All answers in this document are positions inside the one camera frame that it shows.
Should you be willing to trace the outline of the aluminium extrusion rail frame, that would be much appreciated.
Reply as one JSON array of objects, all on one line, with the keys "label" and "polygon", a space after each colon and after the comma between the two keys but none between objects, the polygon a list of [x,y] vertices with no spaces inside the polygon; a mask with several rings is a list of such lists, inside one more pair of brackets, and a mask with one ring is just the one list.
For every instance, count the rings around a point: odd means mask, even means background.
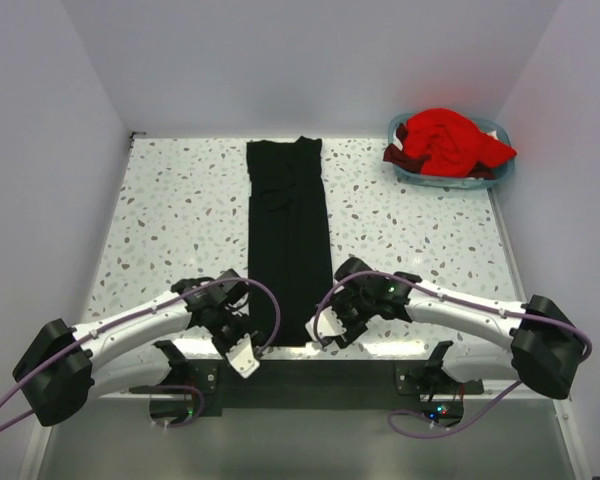
[{"label": "aluminium extrusion rail frame", "polygon": [[[248,274],[175,282],[157,298],[90,324],[45,324],[13,371],[44,426],[117,391],[152,393],[151,417],[180,427],[228,408],[387,409],[436,437],[467,427],[463,400],[487,380],[566,399],[590,341],[550,299],[499,302],[381,273],[351,257],[331,265],[322,142],[251,141]],[[439,342],[423,360],[276,360],[273,346],[347,348],[380,318],[479,339]]]}]

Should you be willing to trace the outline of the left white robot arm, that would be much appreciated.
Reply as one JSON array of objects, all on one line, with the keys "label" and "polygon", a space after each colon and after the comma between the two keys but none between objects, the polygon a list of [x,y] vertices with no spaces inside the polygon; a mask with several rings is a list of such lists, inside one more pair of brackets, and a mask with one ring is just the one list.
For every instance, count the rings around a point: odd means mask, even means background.
[{"label": "left white robot arm", "polygon": [[88,401],[117,390],[180,390],[187,359],[168,335],[204,328],[219,355],[243,378],[259,366],[247,318],[238,304],[249,288],[233,270],[204,282],[183,279],[128,312],[82,326],[45,324],[13,370],[43,426],[57,425]]}]

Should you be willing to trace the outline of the black t shirt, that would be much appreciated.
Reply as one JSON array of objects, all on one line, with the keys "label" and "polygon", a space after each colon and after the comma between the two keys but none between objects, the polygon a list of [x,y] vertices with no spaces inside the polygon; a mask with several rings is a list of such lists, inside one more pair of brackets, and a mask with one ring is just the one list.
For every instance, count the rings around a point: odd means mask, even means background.
[{"label": "black t shirt", "polygon": [[280,306],[276,347],[309,341],[305,324],[332,287],[322,147],[320,139],[306,137],[247,144],[248,276]]}]

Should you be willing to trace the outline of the teal plastic laundry basket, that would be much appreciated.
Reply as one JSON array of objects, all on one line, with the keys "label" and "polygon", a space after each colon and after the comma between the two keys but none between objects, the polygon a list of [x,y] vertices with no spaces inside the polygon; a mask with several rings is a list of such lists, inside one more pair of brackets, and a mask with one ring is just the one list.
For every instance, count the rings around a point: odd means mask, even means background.
[{"label": "teal plastic laundry basket", "polygon": [[[511,141],[507,132],[499,124],[495,123],[494,121],[479,117],[470,117],[470,120],[483,133],[492,136],[493,138],[499,140],[505,145],[511,145]],[[479,179],[474,177],[454,178],[420,175],[408,172],[397,165],[393,166],[393,171],[398,179],[412,185],[458,190],[480,190],[494,188],[495,186],[504,183],[513,175],[514,167],[515,159],[511,159],[507,163],[500,165],[499,167],[492,170],[492,173],[494,175],[493,179]]]}]

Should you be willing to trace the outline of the red t shirt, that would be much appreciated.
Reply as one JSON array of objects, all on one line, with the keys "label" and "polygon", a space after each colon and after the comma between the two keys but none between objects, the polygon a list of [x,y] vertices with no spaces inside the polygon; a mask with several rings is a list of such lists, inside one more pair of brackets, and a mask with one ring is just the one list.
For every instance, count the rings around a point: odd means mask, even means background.
[{"label": "red t shirt", "polygon": [[449,109],[422,111],[404,123],[402,152],[419,163],[419,173],[450,178],[493,178],[493,170],[514,159],[511,146],[484,133],[472,120]]}]

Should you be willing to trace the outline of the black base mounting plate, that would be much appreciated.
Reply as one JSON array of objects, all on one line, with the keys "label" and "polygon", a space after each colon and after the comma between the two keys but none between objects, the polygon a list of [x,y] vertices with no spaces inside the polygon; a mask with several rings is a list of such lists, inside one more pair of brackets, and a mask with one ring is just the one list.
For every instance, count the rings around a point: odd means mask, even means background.
[{"label": "black base mounting plate", "polygon": [[150,398],[154,419],[180,421],[201,408],[203,417],[227,410],[382,410],[433,411],[449,397],[451,418],[459,421],[461,399],[484,392],[483,382],[463,385],[427,378],[424,360],[265,360],[247,379],[218,360],[190,360],[188,370],[171,373],[157,387],[135,387]]}]

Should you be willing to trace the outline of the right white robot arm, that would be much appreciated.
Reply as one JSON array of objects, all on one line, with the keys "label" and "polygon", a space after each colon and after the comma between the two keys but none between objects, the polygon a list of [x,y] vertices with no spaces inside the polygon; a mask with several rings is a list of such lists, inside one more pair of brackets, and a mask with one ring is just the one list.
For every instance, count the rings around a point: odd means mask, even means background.
[{"label": "right white robot arm", "polygon": [[352,257],[336,271],[335,285],[306,323],[310,338],[344,349],[374,317],[430,324],[481,339],[478,346],[442,342],[425,369],[428,386],[449,392],[458,383],[513,380],[554,400],[569,397],[590,339],[549,298],[526,302],[458,293],[417,275],[389,274]]}]

